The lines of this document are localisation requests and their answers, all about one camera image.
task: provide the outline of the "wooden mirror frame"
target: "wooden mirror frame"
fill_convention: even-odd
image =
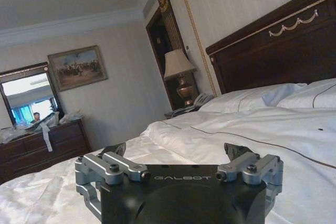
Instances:
[[[2,83],[4,82],[8,82],[8,81],[14,81],[14,80],[18,80],[24,77],[29,77],[29,76],[35,76],[37,74],[40,73],[46,73],[47,74],[47,78],[50,84],[50,88],[51,91],[53,92],[54,98],[56,100],[57,103],[57,111],[59,112],[59,118],[62,118],[64,116],[64,112],[61,106],[61,103],[58,99],[58,95],[56,92],[56,89],[54,87],[54,84],[51,81],[51,77],[50,77],[50,72],[49,72],[49,65],[47,62],[42,62],[42,63],[38,63],[35,65],[31,65],[31,66],[27,66],[27,67],[23,67],[23,68],[17,68],[17,69],[13,69],[13,70],[9,70],[9,71],[5,71],[0,73],[0,93],[1,96],[5,102],[5,106],[9,115],[9,118],[12,122],[12,125],[16,124],[15,118],[12,114],[12,108],[9,104],[9,101],[7,99],[7,96],[5,95],[4,92],[4,88],[2,86]]]

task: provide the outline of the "mirror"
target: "mirror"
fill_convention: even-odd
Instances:
[[[13,125],[29,125],[63,111],[46,62],[0,73],[0,90]]]

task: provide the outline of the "paper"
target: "paper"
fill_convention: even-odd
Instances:
[[[48,128],[48,126],[45,123],[40,123],[40,126],[42,127],[42,131],[43,131],[43,139],[44,142],[46,142],[47,148],[48,148],[48,152],[52,152],[52,146],[49,140],[49,131],[50,129]]]

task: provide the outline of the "dark wooden headboard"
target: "dark wooden headboard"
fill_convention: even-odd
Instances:
[[[270,35],[292,28],[298,18],[306,23]],[[336,0],[292,0],[206,52],[222,93],[335,78]]]

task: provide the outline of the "door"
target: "door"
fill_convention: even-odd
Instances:
[[[146,29],[163,80],[165,72],[165,53],[172,51],[173,48],[159,8],[146,26]],[[172,109],[176,110],[184,107],[184,101],[176,91],[177,87],[179,86],[177,79],[168,81],[163,80],[163,83]]]

